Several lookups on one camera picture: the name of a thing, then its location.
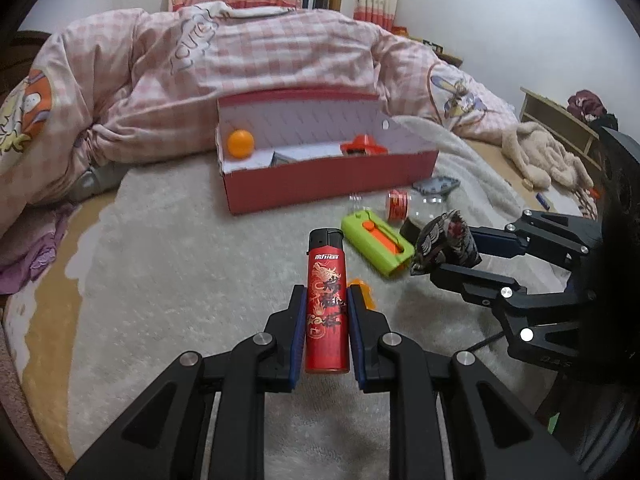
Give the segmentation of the black white patterned toy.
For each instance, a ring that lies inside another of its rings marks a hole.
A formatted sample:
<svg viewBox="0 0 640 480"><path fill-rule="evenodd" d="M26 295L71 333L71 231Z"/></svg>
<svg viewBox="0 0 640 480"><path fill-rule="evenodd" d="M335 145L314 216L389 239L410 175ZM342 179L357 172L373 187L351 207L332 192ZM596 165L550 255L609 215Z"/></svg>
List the black white patterned toy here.
<svg viewBox="0 0 640 480"><path fill-rule="evenodd" d="M410 263L411 275L430 274L442 264L474 268L482 262L469 225L457 209L444 212L420 231Z"/></svg>

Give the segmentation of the green utility knife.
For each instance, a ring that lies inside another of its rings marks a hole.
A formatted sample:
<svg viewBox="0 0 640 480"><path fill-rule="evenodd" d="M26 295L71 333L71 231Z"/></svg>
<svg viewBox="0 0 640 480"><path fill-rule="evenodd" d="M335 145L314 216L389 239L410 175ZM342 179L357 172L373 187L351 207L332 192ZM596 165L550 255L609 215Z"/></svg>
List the green utility knife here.
<svg viewBox="0 0 640 480"><path fill-rule="evenodd" d="M341 229L356 251L386 278L405 269L414 256L413 244L370 209L345 216Z"/></svg>

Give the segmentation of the red lighter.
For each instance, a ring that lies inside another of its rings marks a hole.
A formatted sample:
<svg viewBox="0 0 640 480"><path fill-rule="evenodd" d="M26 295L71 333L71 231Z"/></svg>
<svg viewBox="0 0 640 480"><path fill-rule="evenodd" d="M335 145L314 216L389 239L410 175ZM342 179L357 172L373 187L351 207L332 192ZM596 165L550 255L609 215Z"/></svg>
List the red lighter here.
<svg viewBox="0 0 640 480"><path fill-rule="evenodd" d="M348 307L344 234L322 228L309 233L305 370L349 371Z"/></svg>

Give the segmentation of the red hat-shaped toy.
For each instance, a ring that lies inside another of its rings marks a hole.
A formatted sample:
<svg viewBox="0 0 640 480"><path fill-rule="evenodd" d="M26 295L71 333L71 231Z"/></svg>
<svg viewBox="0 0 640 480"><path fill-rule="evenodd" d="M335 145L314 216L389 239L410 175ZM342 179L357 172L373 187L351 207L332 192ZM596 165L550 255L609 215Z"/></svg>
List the red hat-shaped toy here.
<svg viewBox="0 0 640 480"><path fill-rule="evenodd" d="M342 143L340 149L343 155L355 156L355 155L385 155L388 153L388 149L378 141L374 136L370 134L358 134L351 141Z"/></svg>

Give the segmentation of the orange ping pong ball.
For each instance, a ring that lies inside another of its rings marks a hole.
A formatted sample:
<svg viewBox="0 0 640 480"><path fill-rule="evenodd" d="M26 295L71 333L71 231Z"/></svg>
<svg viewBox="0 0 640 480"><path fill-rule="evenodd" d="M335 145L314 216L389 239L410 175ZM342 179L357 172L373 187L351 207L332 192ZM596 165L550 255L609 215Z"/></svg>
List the orange ping pong ball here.
<svg viewBox="0 0 640 480"><path fill-rule="evenodd" d="M228 136L227 148L229 155L233 158L249 158L255 151L255 138L247 130L236 129Z"/></svg>

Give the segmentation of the beige plush toy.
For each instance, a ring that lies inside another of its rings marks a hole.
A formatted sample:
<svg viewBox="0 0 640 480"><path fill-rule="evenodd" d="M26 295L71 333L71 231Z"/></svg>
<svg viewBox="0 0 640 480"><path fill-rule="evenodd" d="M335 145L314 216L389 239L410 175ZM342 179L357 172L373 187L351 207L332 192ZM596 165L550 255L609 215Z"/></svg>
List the beige plush toy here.
<svg viewBox="0 0 640 480"><path fill-rule="evenodd" d="M593 187L582 160L536 122L503 130L501 151L537 190L546 190L553 182L569 191Z"/></svg>

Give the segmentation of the wooden side table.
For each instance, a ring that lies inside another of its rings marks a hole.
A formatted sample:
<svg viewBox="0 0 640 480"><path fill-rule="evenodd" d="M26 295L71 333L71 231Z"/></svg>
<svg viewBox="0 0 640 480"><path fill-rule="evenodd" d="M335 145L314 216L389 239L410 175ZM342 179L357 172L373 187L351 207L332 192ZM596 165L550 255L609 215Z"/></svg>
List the wooden side table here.
<svg viewBox="0 0 640 480"><path fill-rule="evenodd" d="M521 92L524 93L521 122L536 122L546 128L567 151L582 160L590 174L600 174L602 155L598 134L560 104L524 87Z"/></svg>

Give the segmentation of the grey metal hinge plate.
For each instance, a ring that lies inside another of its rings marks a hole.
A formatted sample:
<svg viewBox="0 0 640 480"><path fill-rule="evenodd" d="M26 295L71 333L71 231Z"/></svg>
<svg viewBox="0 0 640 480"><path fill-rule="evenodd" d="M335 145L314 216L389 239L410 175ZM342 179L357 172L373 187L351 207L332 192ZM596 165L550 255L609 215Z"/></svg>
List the grey metal hinge plate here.
<svg viewBox="0 0 640 480"><path fill-rule="evenodd" d="M446 197L453 190L460 186L460 181L456 178L446 176L435 176L414 182L412 188L423 196Z"/></svg>

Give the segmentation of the clear plastic bottle red label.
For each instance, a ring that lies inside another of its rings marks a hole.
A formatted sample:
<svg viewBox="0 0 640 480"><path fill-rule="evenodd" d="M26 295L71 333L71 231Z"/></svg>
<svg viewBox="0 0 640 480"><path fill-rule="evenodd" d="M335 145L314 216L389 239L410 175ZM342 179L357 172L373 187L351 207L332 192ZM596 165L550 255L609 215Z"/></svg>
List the clear plastic bottle red label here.
<svg viewBox="0 0 640 480"><path fill-rule="evenodd" d="M351 211L370 210L390 226L398 228L407 219L416 226L425 226L448 210L442 196L426 196L413 188L352 194L348 201Z"/></svg>

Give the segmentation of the white fluffy blanket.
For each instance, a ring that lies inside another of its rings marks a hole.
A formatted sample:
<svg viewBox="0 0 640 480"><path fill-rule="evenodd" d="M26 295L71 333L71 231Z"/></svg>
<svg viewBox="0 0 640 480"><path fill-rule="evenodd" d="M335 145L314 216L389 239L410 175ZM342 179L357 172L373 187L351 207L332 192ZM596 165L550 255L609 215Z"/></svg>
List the white fluffy blanket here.
<svg viewBox="0 0 640 480"><path fill-rule="evenodd" d="M435 174L460 179L448 197L470 226L503 228L524 202L448 130L395 117L433 142ZM213 154L131 169L84 285L68 387L68 433L84 454L183 351L210 356L261 330L306 283L308 234L340 225L347 197L233 217ZM392 330L451 356L500 330L491 312L435 287L428 276L386 280L345 243L347 277L360 278ZM511 359L500 340L478 356L532 412L555 373ZM266 399L266 479L386 479L388 396L362 394L354 374L303 374L293 394Z"/></svg>

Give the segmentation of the purple cloth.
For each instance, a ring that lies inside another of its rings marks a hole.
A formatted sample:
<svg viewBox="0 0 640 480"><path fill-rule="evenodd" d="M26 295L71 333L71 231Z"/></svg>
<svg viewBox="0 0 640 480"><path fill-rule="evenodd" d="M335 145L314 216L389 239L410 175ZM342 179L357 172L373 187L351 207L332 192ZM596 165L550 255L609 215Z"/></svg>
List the purple cloth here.
<svg viewBox="0 0 640 480"><path fill-rule="evenodd" d="M13 295L35 281L58 255L75 207L62 203L26 209L1 237L1 293Z"/></svg>

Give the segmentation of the red cardboard box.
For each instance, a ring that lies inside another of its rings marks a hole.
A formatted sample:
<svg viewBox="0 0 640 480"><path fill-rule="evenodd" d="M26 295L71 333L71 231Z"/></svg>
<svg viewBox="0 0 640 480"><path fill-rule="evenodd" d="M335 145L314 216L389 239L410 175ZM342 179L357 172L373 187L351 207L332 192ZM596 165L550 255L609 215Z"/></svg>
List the red cardboard box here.
<svg viewBox="0 0 640 480"><path fill-rule="evenodd" d="M227 139L249 131L255 151L229 155ZM370 134L385 155L343 155L340 145ZM295 88L226 96L218 102L218 164L232 214L391 190L431 177L435 144L388 116L374 94ZM295 164L270 167L274 152Z"/></svg>

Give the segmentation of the pink checkered quilt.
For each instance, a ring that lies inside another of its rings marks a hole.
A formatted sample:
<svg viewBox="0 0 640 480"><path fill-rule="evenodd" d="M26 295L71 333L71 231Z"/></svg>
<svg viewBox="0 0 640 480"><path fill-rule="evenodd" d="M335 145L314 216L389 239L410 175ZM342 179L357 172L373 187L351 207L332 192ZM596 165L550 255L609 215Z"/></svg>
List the pink checkered quilt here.
<svg viewBox="0 0 640 480"><path fill-rule="evenodd" d="M222 2L108 11L39 50L1 107L1 224L65 196L91 166L214 145L225 96L332 87L374 94L462 138L499 143L511 107L427 46L327 10Z"/></svg>

